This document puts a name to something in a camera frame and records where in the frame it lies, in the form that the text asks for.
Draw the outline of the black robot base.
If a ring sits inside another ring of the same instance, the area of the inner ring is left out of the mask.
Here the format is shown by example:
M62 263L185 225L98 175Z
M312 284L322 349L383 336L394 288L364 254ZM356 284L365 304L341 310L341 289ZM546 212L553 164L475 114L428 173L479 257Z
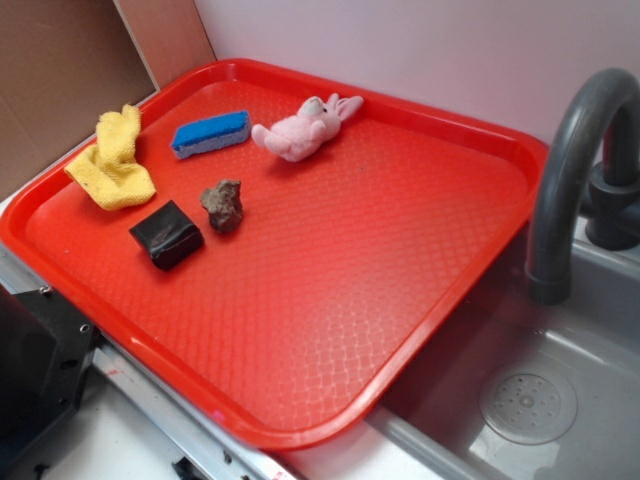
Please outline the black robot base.
M1 449L33 443L79 408L98 331L64 296L1 290Z

